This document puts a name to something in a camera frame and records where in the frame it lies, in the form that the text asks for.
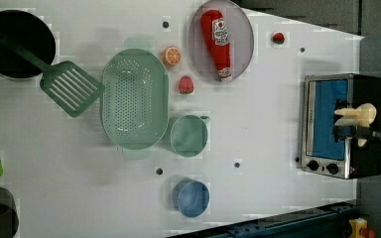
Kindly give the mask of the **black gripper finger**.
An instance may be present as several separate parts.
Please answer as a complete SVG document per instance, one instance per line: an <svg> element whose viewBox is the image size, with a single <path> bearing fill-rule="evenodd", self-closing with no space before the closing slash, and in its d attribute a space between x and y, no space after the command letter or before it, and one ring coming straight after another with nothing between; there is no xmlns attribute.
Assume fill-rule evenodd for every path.
<svg viewBox="0 0 381 238"><path fill-rule="evenodd" d="M343 108L350 108L350 104L346 100L337 99L335 101L335 110L343 109Z"/></svg>
<svg viewBox="0 0 381 238"><path fill-rule="evenodd" d="M344 141L347 139L357 139L357 127L356 126L334 126L332 128L332 135L334 142Z"/></svg>

